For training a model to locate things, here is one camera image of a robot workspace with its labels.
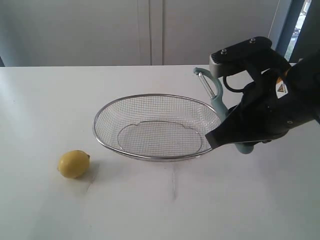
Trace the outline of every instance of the white tabletop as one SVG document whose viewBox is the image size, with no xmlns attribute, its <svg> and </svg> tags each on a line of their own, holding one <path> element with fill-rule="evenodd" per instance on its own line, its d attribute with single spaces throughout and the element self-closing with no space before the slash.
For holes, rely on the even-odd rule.
<svg viewBox="0 0 320 240">
<path fill-rule="evenodd" d="M 250 155 L 226 145 L 176 163 L 127 158 L 94 138 L 95 114 L 120 97 L 166 93 L 210 103 L 193 68 L 0 68 L 0 239 L 319 239 L 314 121 Z M 243 87 L 250 78 L 229 82 Z M 225 91 L 223 100 L 231 107 L 240 98 Z M 59 157 L 76 149 L 91 155 L 90 170 L 63 178 Z"/>
</svg>

